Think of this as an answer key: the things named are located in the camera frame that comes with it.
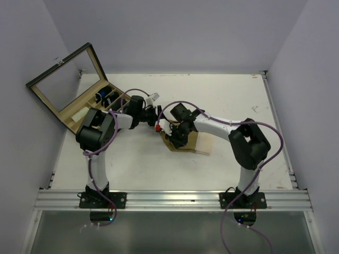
red tip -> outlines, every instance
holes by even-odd
[[[160,127],[159,124],[157,124],[157,125],[155,126],[155,130],[156,130],[157,132],[160,132],[160,131],[161,131],[161,127]]]

open wooden box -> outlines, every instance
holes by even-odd
[[[79,87],[81,73],[89,73],[92,82]],[[106,86],[112,90],[105,95],[105,98],[113,93],[115,93],[115,97],[119,97],[114,98],[114,101],[108,100],[109,105],[102,105],[103,99],[96,102],[95,94]],[[80,110],[86,111],[86,108],[91,107],[108,110],[112,106],[117,107],[117,103],[121,103],[122,96],[126,100],[125,104],[130,99],[129,96],[123,95],[123,91],[109,83],[90,43],[86,43],[65,59],[60,60],[56,65],[28,82],[26,87],[31,89],[53,114],[74,133],[77,132],[85,117],[85,114],[78,114],[77,117],[74,117]]]

purple cable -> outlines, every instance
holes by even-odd
[[[225,241],[225,237],[224,237],[224,228],[223,228],[223,224],[224,224],[224,221],[225,221],[225,217],[226,217],[226,213],[227,213],[227,210],[250,188],[250,186],[254,183],[254,181],[256,180],[256,178],[259,176],[259,173],[261,171],[261,169],[267,164],[269,163],[271,160],[273,160],[283,149],[283,146],[284,146],[284,140],[283,140],[283,137],[281,135],[281,133],[274,127],[270,126],[269,124],[267,123],[262,123],[262,122],[239,122],[239,123],[232,123],[230,124],[229,122],[225,122],[225,121],[222,121],[222,120],[219,120],[219,119],[216,119],[214,117],[209,117],[204,111],[202,111],[200,108],[198,108],[195,104],[191,103],[191,102],[187,102],[187,101],[175,101],[175,102],[171,102],[169,103],[168,105],[166,105],[163,110],[160,112],[159,116],[158,116],[158,121],[157,121],[157,124],[159,125],[159,122],[160,122],[160,118],[161,116],[163,115],[165,109],[167,109],[169,106],[175,104],[175,103],[186,103],[186,104],[189,104],[193,107],[195,107],[203,116],[213,120],[213,121],[216,121],[218,123],[222,123],[222,124],[225,124],[225,125],[246,125],[246,124],[257,124],[257,125],[262,125],[262,126],[265,126],[271,130],[273,130],[279,137],[280,139],[280,147],[278,149],[278,151],[272,155],[269,159],[267,159],[265,162],[263,162],[259,168],[258,168],[258,171],[257,173],[254,175],[253,179],[251,180],[251,182],[246,186],[246,188],[238,195],[236,196],[228,205],[227,207],[225,208],[224,210],[224,213],[222,215],[222,219],[221,219],[221,223],[220,223],[220,235],[221,235],[221,240],[222,240],[222,243],[224,244],[224,247],[225,249],[230,253],[232,254],[230,248],[228,247],[226,241]],[[263,238],[266,239],[266,241],[268,242],[268,244],[270,245],[270,249],[271,249],[271,254],[274,253],[274,249],[273,249],[273,244],[272,242],[270,241],[270,239],[264,234],[262,233],[261,231],[259,231],[258,229],[255,229],[255,228],[251,228],[251,230],[259,233]]]
[[[130,92],[130,91],[139,91],[139,92],[142,92],[142,93],[146,94],[147,96],[149,96],[148,93],[146,93],[144,90],[141,90],[141,89],[139,89],[139,88],[132,88],[132,89],[127,90],[127,91],[124,92],[124,93],[122,94],[122,96],[121,96],[121,100],[120,100],[120,109],[121,109],[121,112],[123,112],[123,98],[124,98],[124,96],[126,95],[126,93],[127,93],[127,92]]]
[[[98,155],[100,152],[105,151],[107,149],[107,147],[113,142],[113,140],[117,136],[117,132],[118,132],[118,119],[117,119],[117,116],[115,115],[116,112],[109,111],[109,113],[113,116],[114,123],[115,123],[114,133],[113,133],[113,136],[111,137],[110,141],[108,141],[108,143],[106,145],[104,145],[102,148],[100,148],[100,149],[98,149],[98,150],[96,150],[94,152],[87,152],[87,151],[83,152],[84,156],[88,156],[89,157],[89,160],[88,160],[88,174],[90,175],[90,179],[92,180],[94,188],[99,193],[99,195],[102,196],[106,201],[108,201],[113,206],[113,208],[114,208],[114,217],[113,217],[113,220],[110,221],[109,223],[103,224],[102,226],[107,226],[107,225],[111,224],[115,220],[115,218],[117,217],[117,207],[116,207],[116,205],[114,204],[113,201],[111,201],[104,194],[102,194],[101,190],[96,185],[96,183],[94,181],[94,178],[93,178],[93,175],[92,175],[92,166],[91,166],[92,158],[91,158],[91,156]]]

